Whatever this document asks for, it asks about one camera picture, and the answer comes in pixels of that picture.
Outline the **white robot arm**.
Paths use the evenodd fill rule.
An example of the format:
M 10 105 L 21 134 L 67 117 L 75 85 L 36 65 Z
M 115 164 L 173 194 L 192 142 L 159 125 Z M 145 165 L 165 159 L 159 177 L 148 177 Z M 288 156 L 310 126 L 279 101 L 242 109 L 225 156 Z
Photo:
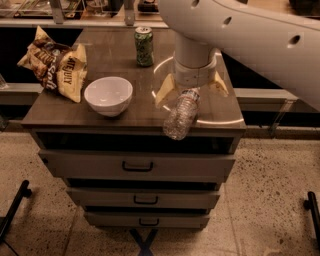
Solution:
M 212 79 L 217 48 L 320 110 L 320 21 L 237 0 L 159 0 L 176 32 L 174 78 L 200 87 Z

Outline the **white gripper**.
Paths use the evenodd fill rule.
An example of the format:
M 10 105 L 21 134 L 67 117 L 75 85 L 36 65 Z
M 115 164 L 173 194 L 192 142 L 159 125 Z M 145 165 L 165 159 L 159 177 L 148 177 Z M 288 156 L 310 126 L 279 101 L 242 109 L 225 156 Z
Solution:
M 156 94 L 156 106 L 161 107 L 177 97 L 175 82 L 181 88 L 197 88 L 208 84 L 212 93 L 227 97 L 227 86 L 215 71 L 217 60 L 214 48 L 180 33 L 175 36 L 173 75 L 168 74 L 163 81 Z

